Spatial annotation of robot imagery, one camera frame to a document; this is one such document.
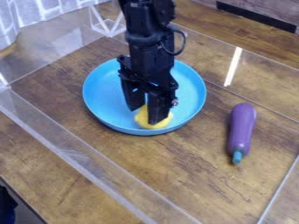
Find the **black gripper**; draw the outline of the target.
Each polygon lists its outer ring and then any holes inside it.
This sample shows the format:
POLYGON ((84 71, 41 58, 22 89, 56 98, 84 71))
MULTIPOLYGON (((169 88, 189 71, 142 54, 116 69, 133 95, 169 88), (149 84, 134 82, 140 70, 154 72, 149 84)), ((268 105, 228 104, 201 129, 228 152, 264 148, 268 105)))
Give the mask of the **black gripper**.
POLYGON ((168 117, 178 87, 170 75, 173 68, 173 38, 128 38, 129 55, 120 55, 118 76, 125 104, 134 111, 145 104, 148 123, 156 125, 168 117))

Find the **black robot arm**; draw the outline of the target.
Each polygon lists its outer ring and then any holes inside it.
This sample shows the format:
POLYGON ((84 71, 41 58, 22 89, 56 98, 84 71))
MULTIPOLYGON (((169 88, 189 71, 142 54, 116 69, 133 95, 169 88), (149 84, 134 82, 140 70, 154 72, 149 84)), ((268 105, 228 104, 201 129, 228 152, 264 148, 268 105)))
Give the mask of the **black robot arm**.
POLYGON ((117 0, 125 17, 125 41, 129 54, 120 55, 118 77, 130 110, 148 108, 148 123, 166 118, 177 102, 178 87, 170 75, 173 68, 174 29, 172 0, 117 0))

